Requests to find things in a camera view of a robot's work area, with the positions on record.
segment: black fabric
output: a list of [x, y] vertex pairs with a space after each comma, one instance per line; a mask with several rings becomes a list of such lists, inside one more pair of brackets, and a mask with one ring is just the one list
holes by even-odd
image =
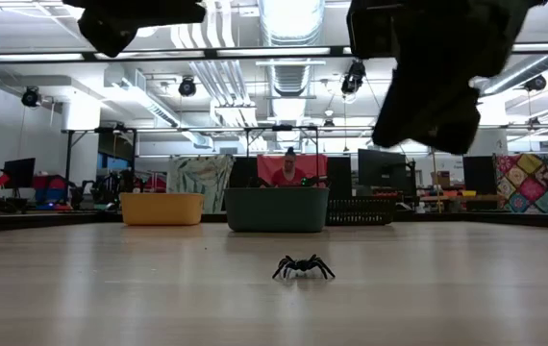
[[257, 177], [257, 158], [236, 158], [229, 177], [229, 187], [247, 187], [250, 180]]
[[328, 157], [330, 198], [342, 199], [352, 195], [351, 158]]
[[477, 194], [496, 194], [494, 159], [490, 157], [464, 158], [464, 185]]

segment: black plastic basket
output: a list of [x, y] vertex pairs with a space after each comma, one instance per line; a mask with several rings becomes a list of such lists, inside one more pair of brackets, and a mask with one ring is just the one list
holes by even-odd
[[328, 226], [382, 226], [393, 221], [396, 198], [392, 196], [331, 199]]

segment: black pole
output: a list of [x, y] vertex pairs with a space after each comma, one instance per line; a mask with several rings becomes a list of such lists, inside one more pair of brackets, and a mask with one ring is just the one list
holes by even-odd
[[244, 131], [246, 131], [246, 159], [250, 158], [251, 155], [250, 155], [250, 149], [248, 147], [251, 146], [251, 137], [249, 136], [250, 133], [251, 133], [251, 130], [250, 129], [245, 129]]
[[137, 130], [133, 129], [133, 149], [131, 150], [131, 174], [136, 175], [136, 155], [137, 155]]
[[316, 129], [314, 133], [315, 133], [314, 143], [316, 145], [316, 176], [318, 178], [320, 176], [319, 175], [319, 129]]
[[64, 178], [66, 179], [67, 183], [64, 185], [64, 200], [68, 200], [69, 198], [69, 184], [70, 182], [70, 172], [71, 172], [71, 149], [73, 149], [73, 134], [75, 134], [75, 131], [69, 130], [67, 133], [67, 142], [66, 142], [66, 164], [64, 167]]

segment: colorful quilt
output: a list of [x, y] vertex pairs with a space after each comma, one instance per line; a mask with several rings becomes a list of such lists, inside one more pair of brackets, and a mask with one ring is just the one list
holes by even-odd
[[495, 156], [498, 194], [506, 210], [548, 213], [548, 155]]

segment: computer monitor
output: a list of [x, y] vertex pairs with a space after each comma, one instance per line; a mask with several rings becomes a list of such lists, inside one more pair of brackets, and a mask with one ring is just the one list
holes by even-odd
[[360, 185], [392, 187], [410, 191], [407, 157], [401, 154], [363, 150], [358, 152]]
[[5, 188], [27, 188], [33, 186], [35, 175], [35, 159], [24, 159], [5, 162], [4, 169], [9, 172], [11, 179]]

